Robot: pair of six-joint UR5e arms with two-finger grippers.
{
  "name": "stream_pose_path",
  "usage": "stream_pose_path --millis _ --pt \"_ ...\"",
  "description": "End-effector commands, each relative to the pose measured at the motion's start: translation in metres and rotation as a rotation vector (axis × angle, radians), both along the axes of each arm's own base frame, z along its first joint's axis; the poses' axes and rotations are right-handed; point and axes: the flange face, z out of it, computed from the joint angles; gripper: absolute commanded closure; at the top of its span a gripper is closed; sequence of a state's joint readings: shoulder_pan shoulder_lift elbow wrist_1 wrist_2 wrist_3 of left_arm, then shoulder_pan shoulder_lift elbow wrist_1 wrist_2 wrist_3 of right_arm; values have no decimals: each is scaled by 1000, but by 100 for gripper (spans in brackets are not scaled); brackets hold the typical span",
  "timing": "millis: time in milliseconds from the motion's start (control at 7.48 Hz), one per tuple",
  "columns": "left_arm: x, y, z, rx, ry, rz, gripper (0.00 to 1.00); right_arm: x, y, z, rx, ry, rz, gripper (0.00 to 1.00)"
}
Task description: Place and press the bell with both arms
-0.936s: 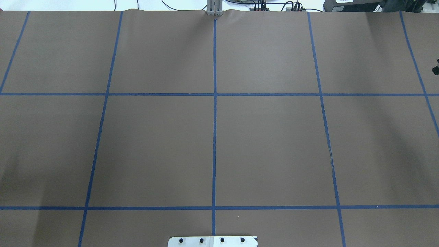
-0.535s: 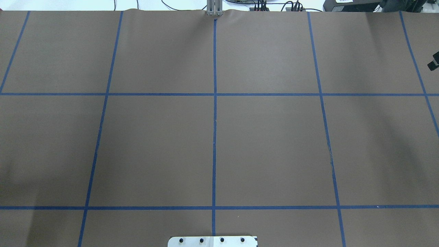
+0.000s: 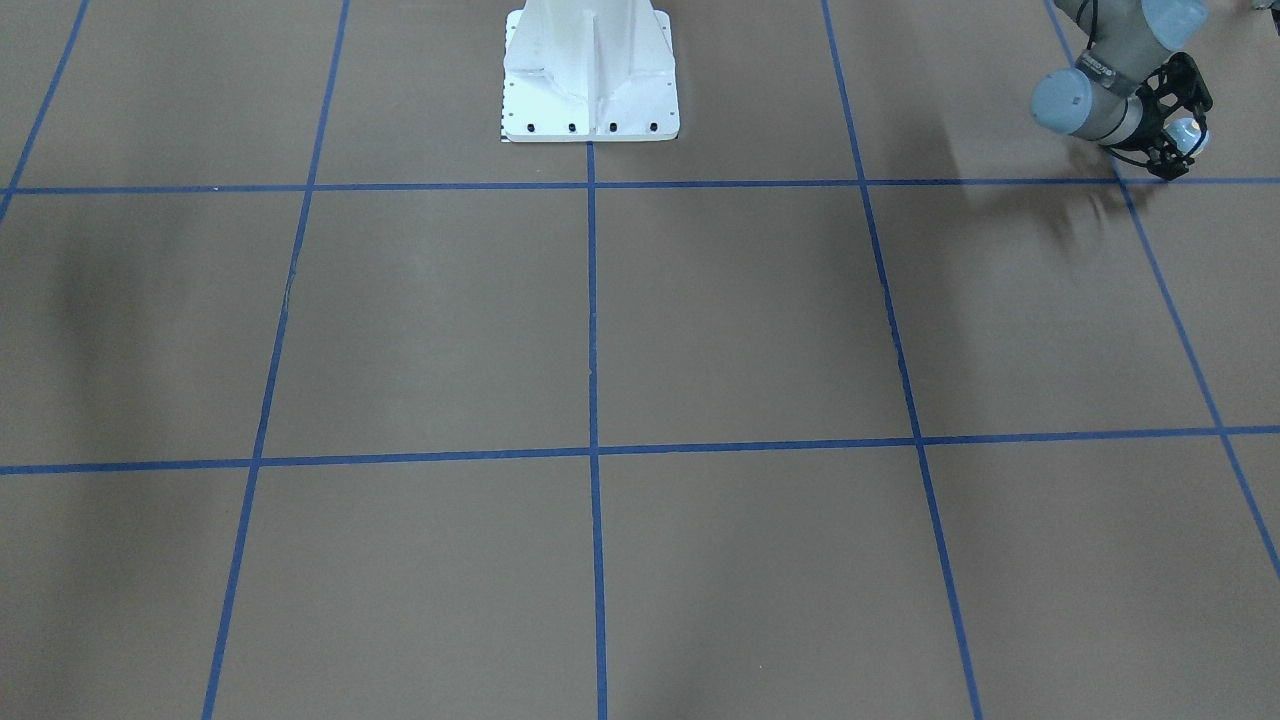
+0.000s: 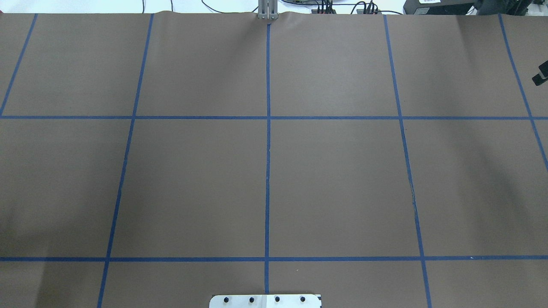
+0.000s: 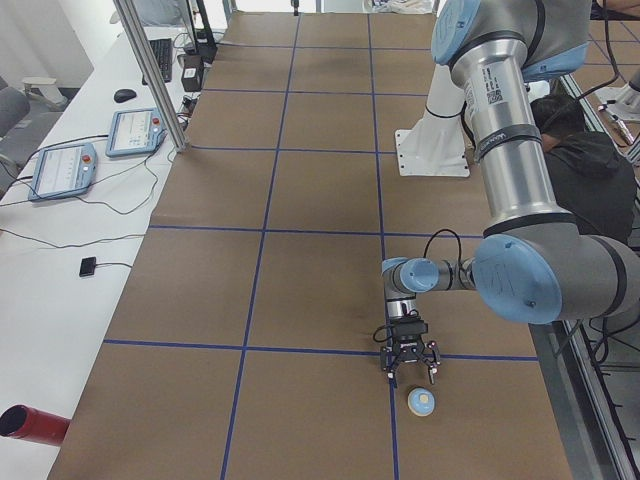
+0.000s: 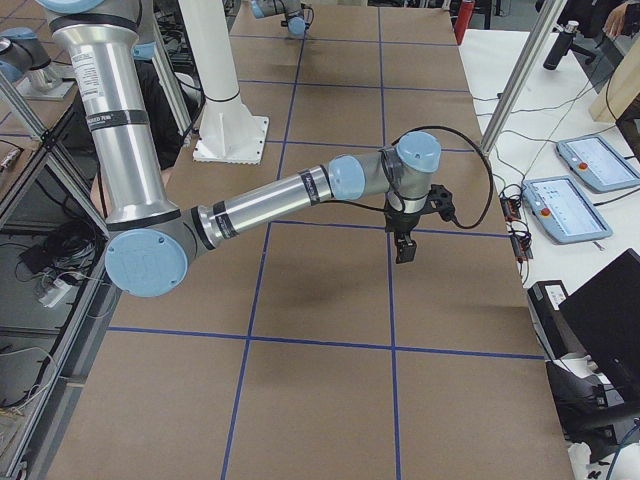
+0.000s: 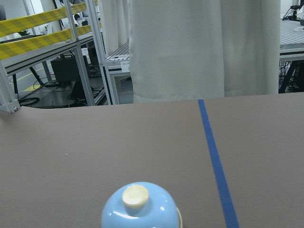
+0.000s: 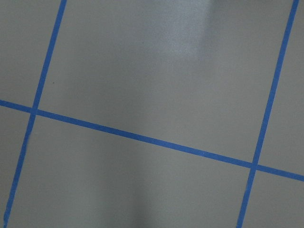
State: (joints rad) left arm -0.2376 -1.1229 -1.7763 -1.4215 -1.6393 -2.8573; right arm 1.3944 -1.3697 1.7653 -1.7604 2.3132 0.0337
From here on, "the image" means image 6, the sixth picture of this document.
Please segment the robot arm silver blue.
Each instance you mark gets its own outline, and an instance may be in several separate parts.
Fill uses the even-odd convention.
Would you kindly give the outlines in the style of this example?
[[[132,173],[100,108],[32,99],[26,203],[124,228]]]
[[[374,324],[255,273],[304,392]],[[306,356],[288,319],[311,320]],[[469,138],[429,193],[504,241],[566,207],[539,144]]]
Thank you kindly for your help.
[[[309,30],[315,18],[313,7],[300,0],[250,0],[249,6],[256,19],[282,16],[281,26],[298,37]]]
[[[112,282],[138,297],[177,287],[189,265],[225,240],[301,209],[383,194],[385,228],[399,262],[414,258],[410,234],[423,215],[451,220],[451,194],[432,181],[441,156],[424,128],[367,155],[330,162],[213,206],[181,210],[166,195],[134,64],[147,42],[148,1],[47,1],[55,43],[70,57],[111,210],[105,266]]]

